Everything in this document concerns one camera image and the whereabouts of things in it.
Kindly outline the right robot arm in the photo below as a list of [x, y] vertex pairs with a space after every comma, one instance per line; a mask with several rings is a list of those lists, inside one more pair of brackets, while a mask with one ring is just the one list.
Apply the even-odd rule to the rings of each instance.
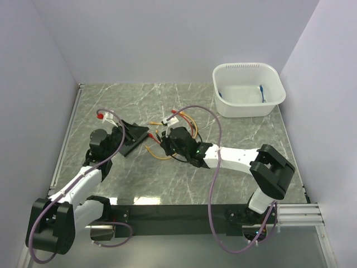
[[240, 171], [252, 175], [258, 188], [245, 209], [247, 220], [259, 222], [273, 201], [284, 199], [295, 167], [273, 146], [259, 149], [235, 149], [196, 141], [185, 127], [162, 132], [160, 146], [167, 156], [178, 154], [196, 168]]

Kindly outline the black network switch box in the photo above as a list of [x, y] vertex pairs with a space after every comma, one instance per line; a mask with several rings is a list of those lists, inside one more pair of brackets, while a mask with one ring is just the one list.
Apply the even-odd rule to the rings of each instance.
[[148, 133], [145, 133], [134, 141], [125, 141], [124, 144], [119, 149], [119, 153], [122, 156], [127, 157], [134, 149], [136, 149], [140, 144], [142, 144], [147, 138], [148, 138]]

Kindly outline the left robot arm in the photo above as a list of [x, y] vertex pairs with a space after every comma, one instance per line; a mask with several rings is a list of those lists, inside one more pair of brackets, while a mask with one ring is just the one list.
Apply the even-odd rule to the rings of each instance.
[[148, 137], [148, 131], [148, 127], [127, 122], [115, 124], [111, 133], [94, 130], [77, 175], [56, 194], [33, 203], [26, 234], [28, 249], [64, 255], [81, 229], [93, 221], [108, 223], [112, 217], [110, 200], [88, 193], [108, 176], [112, 156], [127, 156]]

